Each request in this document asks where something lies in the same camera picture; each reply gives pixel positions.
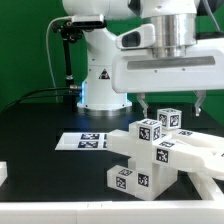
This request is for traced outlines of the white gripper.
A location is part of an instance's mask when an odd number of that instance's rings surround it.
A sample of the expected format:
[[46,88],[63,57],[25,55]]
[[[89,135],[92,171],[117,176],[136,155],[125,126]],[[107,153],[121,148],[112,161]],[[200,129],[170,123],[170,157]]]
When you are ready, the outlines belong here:
[[224,89],[224,38],[199,40],[184,57],[158,59],[150,49],[121,51],[112,63],[112,88],[138,93],[147,118],[147,92],[195,91],[195,115],[200,116],[205,90]]

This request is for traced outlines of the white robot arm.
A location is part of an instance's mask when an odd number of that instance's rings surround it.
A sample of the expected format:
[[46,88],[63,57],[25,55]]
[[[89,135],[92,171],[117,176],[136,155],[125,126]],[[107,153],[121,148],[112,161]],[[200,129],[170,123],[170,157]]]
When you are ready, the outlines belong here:
[[62,0],[87,42],[88,73],[77,107],[91,113],[143,107],[148,92],[224,89],[224,37],[196,37],[208,0]]

